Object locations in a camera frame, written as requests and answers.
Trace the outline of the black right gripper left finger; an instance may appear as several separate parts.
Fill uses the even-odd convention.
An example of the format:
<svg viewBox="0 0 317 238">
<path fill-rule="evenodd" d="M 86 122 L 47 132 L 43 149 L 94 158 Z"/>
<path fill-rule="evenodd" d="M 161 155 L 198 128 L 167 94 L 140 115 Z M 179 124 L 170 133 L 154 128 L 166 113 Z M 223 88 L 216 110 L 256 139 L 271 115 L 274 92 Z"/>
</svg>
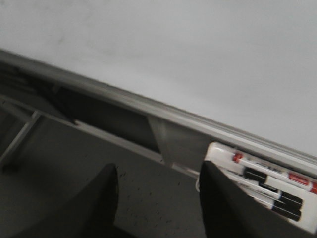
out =
<svg viewBox="0 0 317 238">
<path fill-rule="evenodd" d="M 118 175 L 110 163 L 78 195 L 15 237 L 112 238 L 117 206 Z"/>
</svg>

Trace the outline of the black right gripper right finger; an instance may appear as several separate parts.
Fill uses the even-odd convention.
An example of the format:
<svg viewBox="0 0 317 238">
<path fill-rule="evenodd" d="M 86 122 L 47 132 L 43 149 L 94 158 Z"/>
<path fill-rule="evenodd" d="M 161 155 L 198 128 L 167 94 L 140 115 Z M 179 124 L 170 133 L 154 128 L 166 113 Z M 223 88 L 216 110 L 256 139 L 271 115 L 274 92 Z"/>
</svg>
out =
<svg viewBox="0 0 317 238">
<path fill-rule="evenodd" d="M 218 167 L 201 166 L 200 202 L 208 238 L 312 238 L 243 192 Z"/>
</svg>

